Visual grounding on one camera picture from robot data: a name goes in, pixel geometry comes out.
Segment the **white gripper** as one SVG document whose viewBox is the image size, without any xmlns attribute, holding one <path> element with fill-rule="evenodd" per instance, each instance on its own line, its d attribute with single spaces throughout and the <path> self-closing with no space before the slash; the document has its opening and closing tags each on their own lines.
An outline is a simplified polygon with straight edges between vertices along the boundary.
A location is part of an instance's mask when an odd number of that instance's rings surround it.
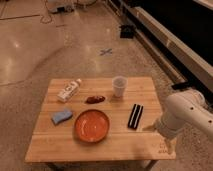
<svg viewBox="0 0 213 171">
<path fill-rule="evenodd" d="M 174 115 L 163 114 L 154 123 L 144 127 L 143 131 L 155 131 L 165 137 L 164 142 L 167 147 L 167 153 L 170 155 L 174 152 L 172 139 L 174 139 L 182 130 L 183 122 L 177 119 Z"/>
</svg>

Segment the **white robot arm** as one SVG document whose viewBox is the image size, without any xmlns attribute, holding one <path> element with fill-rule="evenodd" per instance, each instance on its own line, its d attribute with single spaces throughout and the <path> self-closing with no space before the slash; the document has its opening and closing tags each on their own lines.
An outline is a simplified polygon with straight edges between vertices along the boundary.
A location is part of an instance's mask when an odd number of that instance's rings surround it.
<svg viewBox="0 0 213 171">
<path fill-rule="evenodd" d="M 174 151 L 172 140 L 186 123 L 203 132 L 213 141 L 213 114 L 206 108 L 204 95 L 198 90 L 186 90 L 169 95 L 165 111 L 145 131 L 157 131 L 163 138 L 168 154 Z"/>
</svg>

